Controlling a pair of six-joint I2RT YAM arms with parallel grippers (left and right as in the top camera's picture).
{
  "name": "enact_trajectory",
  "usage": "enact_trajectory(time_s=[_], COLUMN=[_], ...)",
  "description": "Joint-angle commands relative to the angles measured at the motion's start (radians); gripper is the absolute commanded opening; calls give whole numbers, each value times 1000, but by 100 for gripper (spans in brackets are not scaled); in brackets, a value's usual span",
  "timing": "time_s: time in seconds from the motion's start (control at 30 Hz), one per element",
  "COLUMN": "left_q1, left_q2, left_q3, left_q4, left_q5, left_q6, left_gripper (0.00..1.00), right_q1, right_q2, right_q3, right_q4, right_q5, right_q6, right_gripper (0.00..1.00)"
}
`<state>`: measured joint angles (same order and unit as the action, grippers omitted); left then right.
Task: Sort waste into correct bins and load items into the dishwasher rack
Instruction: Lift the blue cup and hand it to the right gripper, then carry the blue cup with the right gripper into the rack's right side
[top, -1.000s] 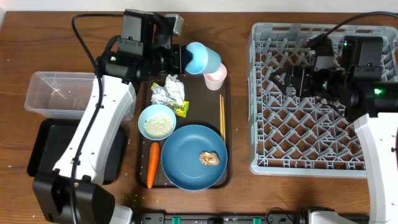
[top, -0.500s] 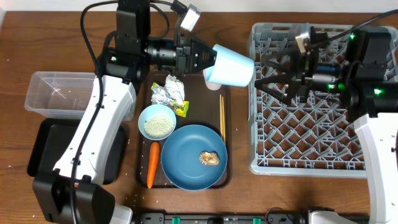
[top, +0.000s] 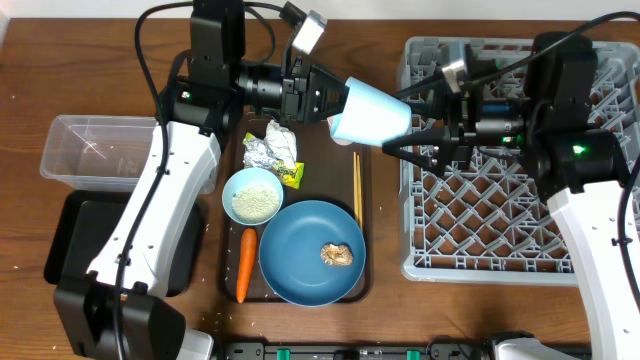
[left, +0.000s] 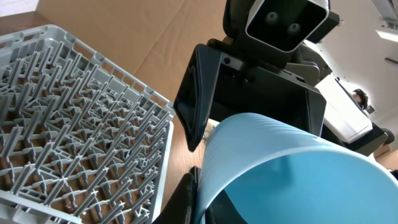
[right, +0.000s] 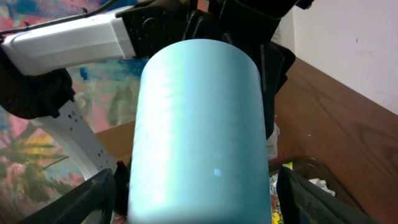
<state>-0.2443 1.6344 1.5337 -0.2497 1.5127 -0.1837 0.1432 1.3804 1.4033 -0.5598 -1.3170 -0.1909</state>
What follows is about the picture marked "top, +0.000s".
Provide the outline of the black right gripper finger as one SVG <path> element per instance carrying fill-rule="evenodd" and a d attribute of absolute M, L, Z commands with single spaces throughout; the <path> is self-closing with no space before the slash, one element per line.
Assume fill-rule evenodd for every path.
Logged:
<path fill-rule="evenodd" d="M 423 103 L 413 103 L 409 98 L 424 95 Z M 448 84 L 444 79 L 426 78 L 410 87 L 399 90 L 394 97 L 409 105 L 413 114 L 442 120 L 445 117 Z"/>
<path fill-rule="evenodd" d="M 431 157 L 420 152 L 422 146 L 438 147 L 439 151 Z M 409 162 L 416 167 L 443 175 L 448 159 L 445 153 L 450 149 L 450 135 L 447 128 L 423 130 L 388 140 L 382 150 L 386 155 Z"/>

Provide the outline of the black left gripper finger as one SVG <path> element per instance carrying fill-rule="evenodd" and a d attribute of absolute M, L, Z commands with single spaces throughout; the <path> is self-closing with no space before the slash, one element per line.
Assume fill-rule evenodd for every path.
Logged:
<path fill-rule="evenodd" d="M 314 121 L 319 122 L 344 111 L 346 100 L 338 97 L 331 100 L 319 98 L 314 104 Z"/>
<path fill-rule="evenodd" d="M 331 73 L 327 68 L 313 64 L 309 71 L 309 89 L 315 93 L 335 91 L 337 93 L 347 93 L 349 88 L 339 77 Z"/>

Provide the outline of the light blue plastic cup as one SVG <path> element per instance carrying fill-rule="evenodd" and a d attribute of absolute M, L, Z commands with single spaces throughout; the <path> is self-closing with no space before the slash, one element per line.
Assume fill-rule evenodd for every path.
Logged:
<path fill-rule="evenodd" d="M 349 88 L 338 133 L 352 143 L 381 147 L 388 140 L 406 135 L 411 125 L 409 105 L 354 77 Z"/>

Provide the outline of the yellow foil snack wrapper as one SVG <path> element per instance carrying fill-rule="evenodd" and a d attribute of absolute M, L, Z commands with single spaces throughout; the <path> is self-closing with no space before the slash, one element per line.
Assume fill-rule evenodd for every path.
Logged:
<path fill-rule="evenodd" d="M 304 176 L 305 164 L 296 162 L 289 168 L 285 162 L 278 159 L 267 143 L 251 133 L 247 133 L 242 140 L 245 147 L 243 164 L 245 168 L 262 168 L 273 173 L 280 182 L 293 189 L 299 189 Z"/>

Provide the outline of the small light blue bowl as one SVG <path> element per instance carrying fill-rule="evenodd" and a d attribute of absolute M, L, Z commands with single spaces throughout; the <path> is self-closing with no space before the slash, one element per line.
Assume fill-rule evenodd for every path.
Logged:
<path fill-rule="evenodd" d="M 225 183 L 222 204 L 226 214 L 246 226 L 268 222 L 281 208 L 283 186 L 270 171 L 246 168 L 233 174 Z"/>

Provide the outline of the white rice pile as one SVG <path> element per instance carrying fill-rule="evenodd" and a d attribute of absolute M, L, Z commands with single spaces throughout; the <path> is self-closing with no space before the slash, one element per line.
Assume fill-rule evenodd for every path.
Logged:
<path fill-rule="evenodd" d="M 239 220 L 248 224 L 257 224 L 268 220 L 277 212 L 280 198 L 273 186 L 254 184 L 236 192 L 231 204 Z"/>

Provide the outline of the brown food scrap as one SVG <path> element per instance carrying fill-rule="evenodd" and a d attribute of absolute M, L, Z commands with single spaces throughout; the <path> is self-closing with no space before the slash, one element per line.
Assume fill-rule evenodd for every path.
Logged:
<path fill-rule="evenodd" d="M 329 266 L 350 266 L 354 257 L 347 245 L 325 244 L 321 249 L 321 258 Z"/>

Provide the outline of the dark blue plate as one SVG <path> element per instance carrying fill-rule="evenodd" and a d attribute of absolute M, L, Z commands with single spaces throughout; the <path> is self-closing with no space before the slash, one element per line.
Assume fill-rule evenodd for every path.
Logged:
<path fill-rule="evenodd" d="M 328 244 L 345 245 L 354 257 L 347 266 L 324 262 Z M 266 226 L 259 262 L 268 286 L 285 301 L 307 307 L 335 303 L 358 283 L 367 248 L 352 216 L 341 207 L 319 200 L 294 203 L 279 211 Z"/>

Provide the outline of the pink plastic cup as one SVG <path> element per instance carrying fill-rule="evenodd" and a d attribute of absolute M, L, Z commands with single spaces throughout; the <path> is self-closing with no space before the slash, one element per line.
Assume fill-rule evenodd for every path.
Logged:
<path fill-rule="evenodd" d="M 327 119 L 328 127 L 329 127 L 329 135 L 330 138 L 340 146 L 348 146 L 352 144 L 351 140 L 345 139 L 342 135 L 338 133 L 338 125 L 340 120 L 342 119 L 341 114 L 337 114 L 331 116 Z"/>

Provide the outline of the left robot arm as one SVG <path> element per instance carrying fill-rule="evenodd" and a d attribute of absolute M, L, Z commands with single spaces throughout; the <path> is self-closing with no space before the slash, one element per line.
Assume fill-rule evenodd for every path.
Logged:
<path fill-rule="evenodd" d="M 211 335 L 191 329 L 165 300 L 176 250 L 202 187 L 246 107 L 283 125 L 340 113 L 348 88 L 319 65 L 304 68 L 327 22 L 286 3 L 292 33 L 280 64 L 245 57 L 245 18 L 255 1 L 194 1 L 190 41 L 163 89 L 151 92 L 156 126 L 129 201 L 81 275 L 60 278 L 54 304 L 73 352 L 91 359 L 210 359 Z"/>

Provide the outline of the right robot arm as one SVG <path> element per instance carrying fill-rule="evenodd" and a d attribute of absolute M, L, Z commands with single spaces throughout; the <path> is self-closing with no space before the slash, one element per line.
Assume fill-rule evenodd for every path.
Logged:
<path fill-rule="evenodd" d="M 440 68 L 404 90 L 432 92 L 426 115 L 443 126 L 393 138 L 383 151 L 435 175 L 468 161 L 474 148 L 518 150 L 568 248 L 596 359 L 639 355 L 639 236 L 629 165 L 616 135 L 589 123 L 598 65 L 581 31 L 537 35 L 524 69 L 520 99 L 491 100 L 483 87 L 503 69 L 477 58 L 469 45 L 447 46 Z"/>

